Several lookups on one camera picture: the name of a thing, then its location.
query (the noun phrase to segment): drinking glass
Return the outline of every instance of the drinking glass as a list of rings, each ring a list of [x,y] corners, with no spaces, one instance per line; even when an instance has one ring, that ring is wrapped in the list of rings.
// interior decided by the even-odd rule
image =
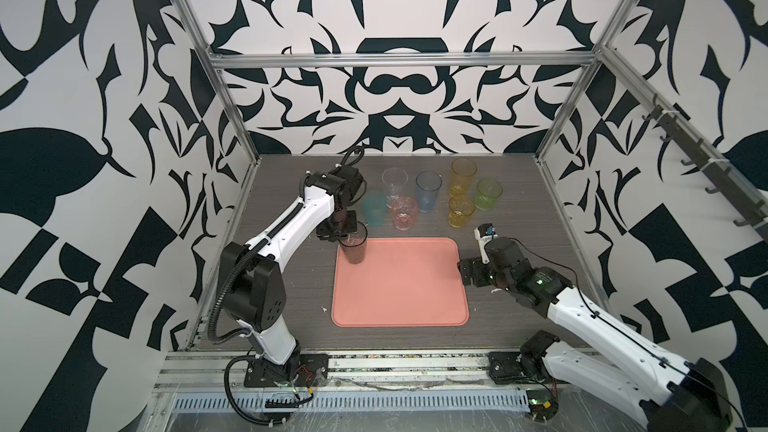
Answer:
[[[418,204],[410,197],[399,196],[392,203],[392,219],[395,227],[400,230],[408,230],[418,215]]]
[[[419,212],[432,211],[441,186],[442,178],[434,172],[427,171],[418,174],[416,177],[416,203]]]
[[[386,206],[391,207],[392,202],[400,195],[402,188],[408,182],[408,174],[401,168],[392,167],[384,171],[382,180],[384,181],[384,192],[386,193]]]
[[[496,205],[496,201],[502,196],[502,184],[493,178],[484,178],[478,182],[478,194],[475,197],[475,206],[480,210],[489,210]]]
[[[383,190],[373,189],[362,197],[362,212],[369,226],[380,226],[386,217],[386,197]]]
[[[451,187],[448,194],[451,197],[463,196],[472,185],[472,180],[477,173],[478,167],[468,158],[457,158],[451,164]]]
[[[350,264],[360,264],[366,258],[367,239],[368,229],[362,222],[357,223],[357,232],[339,239],[339,246]]]
[[[448,201],[448,224],[459,228],[466,225],[475,212],[475,201],[470,196],[451,197]]]

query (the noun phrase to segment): gray wood surface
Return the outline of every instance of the gray wood surface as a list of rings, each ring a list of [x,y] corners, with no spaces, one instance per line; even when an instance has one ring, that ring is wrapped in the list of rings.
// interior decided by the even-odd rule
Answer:
[[[500,235],[515,237],[536,253],[572,267],[579,273],[585,293],[592,295],[574,254],[562,222],[544,186],[532,156],[474,156],[477,179],[496,178],[504,193],[490,211],[476,211],[464,228],[448,224],[448,179],[455,156],[366,156],[357,166],[370,188],[381,188],[382,172],[401,167],[408,172],[406,190],[414,193],[416,175],[433,170],[443,176],[438,203],[429,214],[419,214],[414,226],[399,231],[391,216],[379,227],[370,227],[370,237],[450,237],[458,244],[461,258],[479,255],[472,229],[493,222]],[[328,171],[339,159],[329,156],[264,156],[235,240],[243,243],[259,234],[296,198],[304,171]],[[362,207],[353,207],[363,218]],[[531,256],[533,266],[545,265]],[[304,349],[383,348],[510,348],[519,347],[538,330],[554,332],[573,346],[585,345],[570,332],[525,309],[505,292],[491,293],[493,287],[466,288],[469,320],[460,327],[358,328],[338,327],[331,320],[336,245],[312,234],[293,255],[283,271],[288,293],[284,313],[289,330]],[[569,271],[561,270],[567,277]],[[235,328],[226,314],[219,320],[219,332]],[[245,339],[212,345],[203,339],[199,350],[245,350]]]

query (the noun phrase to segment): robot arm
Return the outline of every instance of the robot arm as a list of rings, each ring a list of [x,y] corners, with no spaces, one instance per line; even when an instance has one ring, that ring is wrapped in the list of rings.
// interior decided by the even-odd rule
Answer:
[[[346,164],[353,152],[359,155]],[[352,167],[363,154],[356,147],[330,172],[307,172],[300,182],[300,196],[264,232],[245,245],[232,242],[222,252],[208,338],[216,344],[237,335],[247,337],[262,354],[266,367],[274,371],[276,383],[292,379],[300,352],[283,320],[286,290],[282,271],[312,230],[321,240],[331,242],[356,231],[356,213],[347,208],[365,182]],[[240,328],[219,337],[216,324],[222,310]]]
[[[475,237],[482,257],[459,263],[465,284],[504,289],[613,363],[581,354],[539,331],[521,348],[519,364],[492,370],[492,378],[565,380],[654,432],[722,431],[730,425],[723,375],[710,362],[692,364],[663,349],[602,310],[563,275],[549,267],[533,268],[516,241],[497,236],[493,224],[479,226]]]

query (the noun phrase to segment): green glass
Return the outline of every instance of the green glass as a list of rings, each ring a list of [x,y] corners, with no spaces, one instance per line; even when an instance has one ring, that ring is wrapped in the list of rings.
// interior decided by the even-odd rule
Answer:
[[[490,210],[502,196],[502,184],[492,178],[484,178],[478,182],[478,193],[475,196],[475,206],[480,210]]]

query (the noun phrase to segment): pink glass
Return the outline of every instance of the pink glass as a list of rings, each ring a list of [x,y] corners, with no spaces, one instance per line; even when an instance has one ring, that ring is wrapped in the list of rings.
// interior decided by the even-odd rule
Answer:
[[[406,196],[399,196],[392,203],[392,220],[395,227],[400,230],[408,230],[418,215],[418,204],[415,200]]]

